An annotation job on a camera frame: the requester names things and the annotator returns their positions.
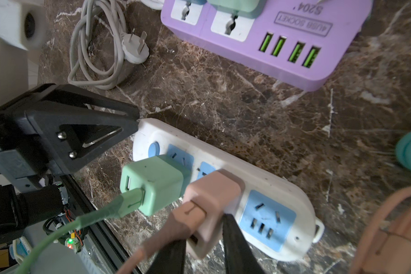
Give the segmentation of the teal charger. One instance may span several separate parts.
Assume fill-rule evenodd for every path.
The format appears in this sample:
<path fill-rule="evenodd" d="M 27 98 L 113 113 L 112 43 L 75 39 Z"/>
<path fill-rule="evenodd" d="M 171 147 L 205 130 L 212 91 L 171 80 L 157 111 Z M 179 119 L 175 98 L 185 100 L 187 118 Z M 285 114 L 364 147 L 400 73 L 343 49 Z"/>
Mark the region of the teal charger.
<path fill-rule="evenodd" d="M 189 3 L 197 4 L 197 5 L 204 5 L 207 2 L 207 0 L 186 0 L 186 1 Z"/>

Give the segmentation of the light green charger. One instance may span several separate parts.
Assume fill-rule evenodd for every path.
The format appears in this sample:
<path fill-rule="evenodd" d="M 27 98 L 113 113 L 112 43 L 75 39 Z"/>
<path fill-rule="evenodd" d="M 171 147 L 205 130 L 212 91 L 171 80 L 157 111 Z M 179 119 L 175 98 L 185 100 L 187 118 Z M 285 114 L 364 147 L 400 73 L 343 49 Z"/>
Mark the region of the light green charger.
<path fill-rule="evenodd" d="M 131 162 L 122 169 L 120 191 L 142 190 L 138 210 L 152 216 L 184 195 L 191 170 L 169 155 Z"/>

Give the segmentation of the pink charger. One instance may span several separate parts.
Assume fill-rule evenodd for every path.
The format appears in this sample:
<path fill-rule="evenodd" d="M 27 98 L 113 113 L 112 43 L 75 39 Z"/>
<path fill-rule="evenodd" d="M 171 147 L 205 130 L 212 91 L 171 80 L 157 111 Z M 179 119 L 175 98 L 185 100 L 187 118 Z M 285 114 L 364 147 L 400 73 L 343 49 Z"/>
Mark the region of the pink charger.
<path fill-rule="evenodd" d="M 222 217 L 236 214 L 245 185 L 227 170 L 220 169 L 190 183 L 183 203 L 194 202 L 205 211 L 205 221 L 187 241 L 187 252 L 196 260 L 204 259 L 223 237 Z"/>

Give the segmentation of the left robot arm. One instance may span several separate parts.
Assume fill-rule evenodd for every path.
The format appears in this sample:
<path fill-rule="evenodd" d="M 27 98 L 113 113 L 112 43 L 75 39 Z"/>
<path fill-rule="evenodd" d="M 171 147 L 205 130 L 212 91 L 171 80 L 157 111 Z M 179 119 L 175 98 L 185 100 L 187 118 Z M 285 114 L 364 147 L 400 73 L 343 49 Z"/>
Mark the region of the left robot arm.
<path fill-rule="evenodd" d="M 138 131 L 137 106 L 71 84 L 42 84 L 0 106 L 0 244 L 62 212 L 46 175 L 73 174 Z"/>

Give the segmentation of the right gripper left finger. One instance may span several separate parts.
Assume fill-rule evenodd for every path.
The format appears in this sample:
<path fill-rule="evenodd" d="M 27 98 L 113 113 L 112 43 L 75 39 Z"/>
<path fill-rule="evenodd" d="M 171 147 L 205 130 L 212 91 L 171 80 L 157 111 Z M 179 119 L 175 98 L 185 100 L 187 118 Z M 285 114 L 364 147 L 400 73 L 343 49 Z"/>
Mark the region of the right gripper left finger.
<path fill-rule="evenodd" d="M 186 240 L 166 245 L 154 261 L 155 274 L 183 274 L 186 257 Z"/>

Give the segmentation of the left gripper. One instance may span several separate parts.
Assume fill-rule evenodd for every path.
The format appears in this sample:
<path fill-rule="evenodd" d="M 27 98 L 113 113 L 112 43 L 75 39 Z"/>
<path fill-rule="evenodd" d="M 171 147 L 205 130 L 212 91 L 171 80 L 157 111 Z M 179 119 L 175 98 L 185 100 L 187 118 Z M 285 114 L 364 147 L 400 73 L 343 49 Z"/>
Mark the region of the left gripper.
<path fill-rule="evenodd" d="M 0 107 L 0 173 L 20 192 L 78 171 L 138 130 L 136 106 L 71 84 L 42 84 Z"/>

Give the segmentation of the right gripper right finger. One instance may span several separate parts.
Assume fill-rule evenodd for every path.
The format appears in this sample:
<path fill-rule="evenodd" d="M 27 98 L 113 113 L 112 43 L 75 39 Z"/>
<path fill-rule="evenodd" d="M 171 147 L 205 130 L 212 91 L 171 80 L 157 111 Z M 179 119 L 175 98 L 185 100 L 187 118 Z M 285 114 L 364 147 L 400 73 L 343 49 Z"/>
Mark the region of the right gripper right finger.
<path fill-rule="evenodd" d="M 264 274 L 234 216 L 224 214 L 222 219 L 226 274 Z"/>

